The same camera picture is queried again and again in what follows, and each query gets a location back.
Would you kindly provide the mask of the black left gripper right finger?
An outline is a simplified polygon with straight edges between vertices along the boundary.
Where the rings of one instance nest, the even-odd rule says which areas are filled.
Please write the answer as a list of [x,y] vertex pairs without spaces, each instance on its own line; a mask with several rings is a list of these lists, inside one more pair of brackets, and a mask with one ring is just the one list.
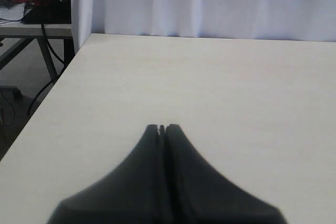
[[182,128],[169,125],[164,164],[174,223],[286,223],[281,211],[218,172]]

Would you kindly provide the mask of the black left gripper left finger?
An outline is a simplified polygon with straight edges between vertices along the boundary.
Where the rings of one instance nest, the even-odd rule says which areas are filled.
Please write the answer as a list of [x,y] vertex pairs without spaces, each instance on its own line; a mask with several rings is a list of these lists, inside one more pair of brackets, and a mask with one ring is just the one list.
[[131,153],[108,175],[62,200],[49,223],[161,223],[159,135],[148,125]]

